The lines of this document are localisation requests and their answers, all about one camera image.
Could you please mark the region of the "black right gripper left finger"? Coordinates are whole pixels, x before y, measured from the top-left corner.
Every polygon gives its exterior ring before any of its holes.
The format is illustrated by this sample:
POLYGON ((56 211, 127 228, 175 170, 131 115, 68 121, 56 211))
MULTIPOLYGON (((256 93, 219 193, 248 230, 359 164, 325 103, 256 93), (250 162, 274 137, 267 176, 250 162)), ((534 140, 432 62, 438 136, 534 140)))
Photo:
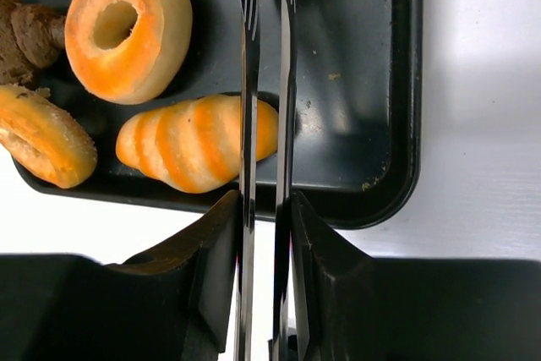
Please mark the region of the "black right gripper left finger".
POLYGON ((240 194, 122 264, 1 258, 4 360, 215 360, 226 348, 240 194))

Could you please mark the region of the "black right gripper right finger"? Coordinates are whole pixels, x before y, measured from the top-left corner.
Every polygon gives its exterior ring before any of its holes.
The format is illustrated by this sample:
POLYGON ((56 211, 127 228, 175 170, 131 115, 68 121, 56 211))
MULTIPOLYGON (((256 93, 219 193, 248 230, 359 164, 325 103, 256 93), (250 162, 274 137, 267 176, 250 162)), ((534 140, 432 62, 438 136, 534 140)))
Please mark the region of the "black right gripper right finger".
POLYGON ((537 360, 540 264, 375 258, 292 197, 301 360, 537 360))

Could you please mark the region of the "steel serving tongs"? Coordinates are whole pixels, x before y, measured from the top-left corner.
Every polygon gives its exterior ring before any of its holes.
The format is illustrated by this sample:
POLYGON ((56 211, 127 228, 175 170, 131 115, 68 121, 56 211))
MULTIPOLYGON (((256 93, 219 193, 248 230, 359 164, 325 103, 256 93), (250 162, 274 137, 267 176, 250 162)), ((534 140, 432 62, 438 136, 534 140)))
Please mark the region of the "steel serving tongs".
MULTIPOLYGON (((242 246, 238 254, 238 298, 235 357, 251 358, 254 287, 254 219, 256 196, 257 100, 260 68, 259 0, 240 0, 241 36, 241 164, 242 246)), ((288 358, 288 296, 293 130, 297 94, 297 0, 281 0, 281 79, 276 175, 273 334, 270 355, 288 358)))

